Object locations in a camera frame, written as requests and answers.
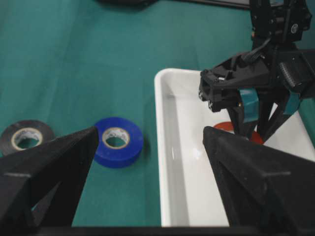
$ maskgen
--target green fabric surface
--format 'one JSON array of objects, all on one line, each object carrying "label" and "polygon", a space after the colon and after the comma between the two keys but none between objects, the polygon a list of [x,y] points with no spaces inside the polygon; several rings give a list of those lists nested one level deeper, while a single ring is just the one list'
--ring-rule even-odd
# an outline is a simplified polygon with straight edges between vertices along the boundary
[{"label": "green fabric surface", "polygon": [[[93,162],[73,225],[160,225],[154,76],[247,51],[251,28],[248,11],[170,0],[136,8],[2,0],[0,132],[23,119],[45,122],[57,136],[106,117],[133,121],[145,140],[140,158],[123,169]],[[314,46],[314,31],[302,46]]]}]

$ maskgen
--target red object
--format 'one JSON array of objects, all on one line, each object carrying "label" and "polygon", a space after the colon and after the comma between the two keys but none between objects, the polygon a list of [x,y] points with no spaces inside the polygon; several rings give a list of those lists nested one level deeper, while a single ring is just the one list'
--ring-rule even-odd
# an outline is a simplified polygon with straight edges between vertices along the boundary
[{"label": "red object", "polygon": [[[234,131],[232,122],[222,122],[222,123],[216,124],[214,128],[222,129],[224,131]],[[257,144],[261,144],[261,145],[264,144],[261,136],[256,131],[252,133],[251,141]]]}]

